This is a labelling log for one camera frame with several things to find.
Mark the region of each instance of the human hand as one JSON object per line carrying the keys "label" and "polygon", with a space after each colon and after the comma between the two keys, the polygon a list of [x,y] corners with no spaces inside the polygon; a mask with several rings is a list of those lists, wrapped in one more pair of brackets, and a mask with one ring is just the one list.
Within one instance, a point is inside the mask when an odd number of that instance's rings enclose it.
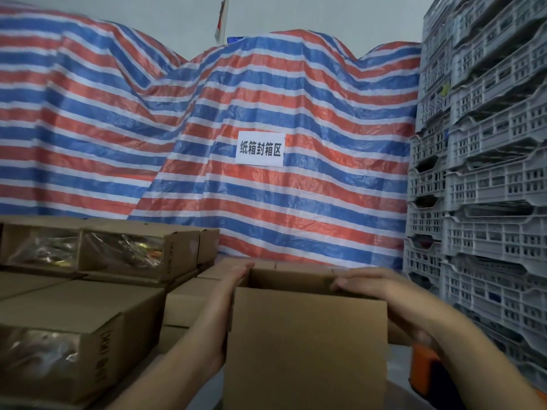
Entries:
{"label": "human hand", "polygon": [[386,301],[389,319],[414,342],[434,350],[438,350],[434,340],[437,325],[460,318],[455,309],[391,269],[371,267],[341,272],[331,289]]}
{"label": "human hand", "polygon": [[192,352],[196,375],[204,383],[224,365],[224,343],[234,290],[253,266],[254,262],[248,262],[245,266],[235,267],[218,282],[197,320],[181,339],[183,348]]}

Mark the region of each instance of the white wall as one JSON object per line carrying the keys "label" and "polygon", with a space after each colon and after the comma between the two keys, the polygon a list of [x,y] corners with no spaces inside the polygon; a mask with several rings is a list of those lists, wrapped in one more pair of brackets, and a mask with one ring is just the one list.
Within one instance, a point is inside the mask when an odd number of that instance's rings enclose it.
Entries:
{"label": "white wall", "polygon": [[[134,27],[186,59],[215,45],[222,0],[18,0]],[[433,0],[231,0],[226,36],[297,28],[337,37],[356,57],[389,41],[420,41]]]}

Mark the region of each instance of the flag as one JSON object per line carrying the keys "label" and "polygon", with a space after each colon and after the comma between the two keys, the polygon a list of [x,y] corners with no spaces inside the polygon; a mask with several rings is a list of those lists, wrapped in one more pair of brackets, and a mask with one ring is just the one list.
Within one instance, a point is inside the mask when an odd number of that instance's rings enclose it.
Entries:
{"label": "flag", "polygon": [[221,12],[218,15],[218,24],[215,31],[215,40],[217,45],[224,44],[224,34],[226,32],[226,19],[228,18],[228,1],[222,0],[221,3]]}

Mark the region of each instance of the person's right hand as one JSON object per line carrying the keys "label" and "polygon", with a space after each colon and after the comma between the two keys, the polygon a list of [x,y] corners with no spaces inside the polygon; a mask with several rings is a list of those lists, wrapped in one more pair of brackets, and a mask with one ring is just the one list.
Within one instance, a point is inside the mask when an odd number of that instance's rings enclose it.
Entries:
{"label": "person's right hand", "polygon": [[461,317],[454,308],[391,269],[371,267],[341,272],[331,289],[386,301],[389,319],[413,341],[434,350],[438,350],[434,341],[436,325]]}

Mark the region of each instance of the sign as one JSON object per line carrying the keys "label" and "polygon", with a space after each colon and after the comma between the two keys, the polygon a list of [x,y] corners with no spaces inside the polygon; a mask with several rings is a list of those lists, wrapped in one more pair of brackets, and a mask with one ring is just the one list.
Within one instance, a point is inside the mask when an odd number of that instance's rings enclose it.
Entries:
{"label": "sign", "polygon": [[237,136],[236,164],[283,167],[285,134],[240,130]]}

